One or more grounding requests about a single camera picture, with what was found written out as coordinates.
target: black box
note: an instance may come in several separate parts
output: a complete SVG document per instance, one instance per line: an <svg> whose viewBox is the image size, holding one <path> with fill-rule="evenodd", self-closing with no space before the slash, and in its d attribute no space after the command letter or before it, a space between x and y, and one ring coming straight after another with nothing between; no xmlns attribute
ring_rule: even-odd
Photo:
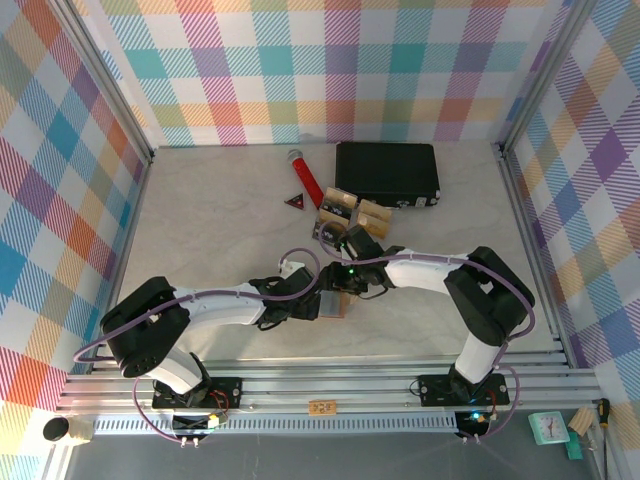
<svg viewBox="0 0 640 480"><path fill-rule="evenodd" d="M440 199L436 158L429 144L339 143L335 185L385 207L426 207Z"/></svg>

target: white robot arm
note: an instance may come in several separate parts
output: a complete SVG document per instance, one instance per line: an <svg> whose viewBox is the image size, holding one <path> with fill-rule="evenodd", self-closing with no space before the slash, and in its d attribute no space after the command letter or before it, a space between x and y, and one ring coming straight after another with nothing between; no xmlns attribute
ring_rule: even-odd
<svg viewBox="0 0 640 480"><path fill-rule="evenodd" d="M465 263L479 264L484 270L495 272L493 276L506 279L526 298L529 307L534 302L531 292L486 247L468 255L448 257L448 263L429 261L423 259L427 255L402 247L383 252L361 227L355 227L342 237L340 250L360 264L331 263L322 270L312 289L293 300L281 302L259 297L274 298L307 287L313 277L304 264L297 262L283 262L277 277L221 289L229 292L227 296L199 297L199 290L173 288L164 277L155 277L107 313L101 327L107 334L167 300L188 298L164 310L155 321L137 325L108 343L125 377L148 375L157 380L157 390L161 392L158 396L168 395L182 406L197 407L207 401L208 391L213 387L198 358L175 346L187 329L235 324L257 325L266 330L288 318L313 320L318 316L322 290L354 295L367 292L370 285L432 290L452 297L470 330L447 378L448 395L454 398L447 401L464 404L476 397L496 358L504 351L506 339L528 311L508 288Z"/></svg>

